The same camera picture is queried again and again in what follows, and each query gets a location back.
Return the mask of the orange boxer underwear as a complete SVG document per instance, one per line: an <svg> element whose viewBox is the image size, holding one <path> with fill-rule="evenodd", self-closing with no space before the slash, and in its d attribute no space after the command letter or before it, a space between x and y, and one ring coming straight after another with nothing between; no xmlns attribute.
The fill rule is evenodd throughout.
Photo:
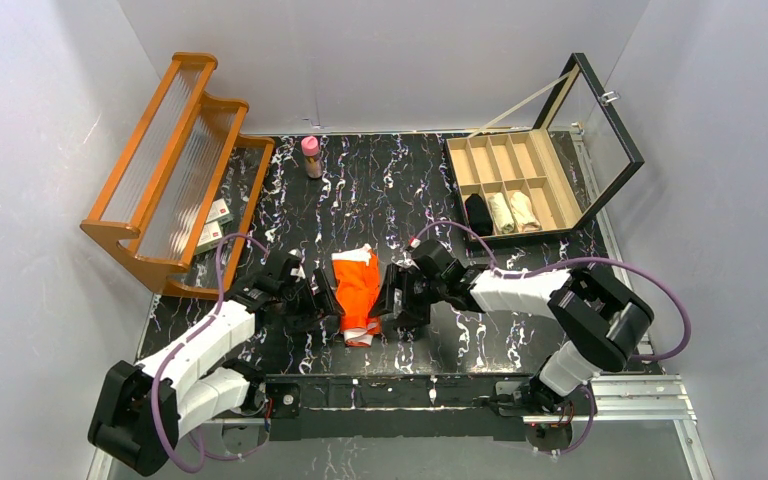
<svg viewBox="0 0 768 480"><path fill-rule="evenodd" d="M378 257L369 244L334 253L336 298L344 310L340 332L350 347L370 347L380 333L380 322L370 311L380 293Z"/></svg>

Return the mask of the beige boxer underwear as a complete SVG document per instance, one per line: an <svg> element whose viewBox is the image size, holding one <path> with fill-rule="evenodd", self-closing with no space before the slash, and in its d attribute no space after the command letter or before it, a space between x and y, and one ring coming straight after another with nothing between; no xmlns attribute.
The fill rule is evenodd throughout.
<svg viewBox="0 0 768 480"><path fill-rule="evenodd" d="M522 191L515 191L509 197L510 211L514 219L516 231L527 233L540 231L540 221L534 214L531 199Z"/></svg>

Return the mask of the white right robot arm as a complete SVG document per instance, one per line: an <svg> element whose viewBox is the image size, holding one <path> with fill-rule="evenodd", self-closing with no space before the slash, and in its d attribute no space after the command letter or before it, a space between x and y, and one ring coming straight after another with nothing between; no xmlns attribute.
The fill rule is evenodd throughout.
<svg viewBox="0 0 768 480"><path fill-rule="evenodd" d="M553 318L566 342L519 389L519 397L559 403L603 372L620 372L654 320L651 308L596 261L577 258L545 272L503 272L466 266L438 241L415 241L407 265L390 264L372 317L397 327L429 324L432 305L458 311L520 312Z"/></svg>

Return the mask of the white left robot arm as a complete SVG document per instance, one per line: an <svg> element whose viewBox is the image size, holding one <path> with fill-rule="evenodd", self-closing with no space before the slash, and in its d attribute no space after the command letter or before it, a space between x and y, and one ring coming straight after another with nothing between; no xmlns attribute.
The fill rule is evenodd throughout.
<svg viewBox="0 0 768 480"><path fill-rule="evenodd" d="M272 318L305 329L343 312L323 268L307 274L295 252L269 253L164 349L107 371L89 443L147 477L177 457L179 440L219 414L238 410L268 427L275 401L264 371L228 353Z"/></svg>

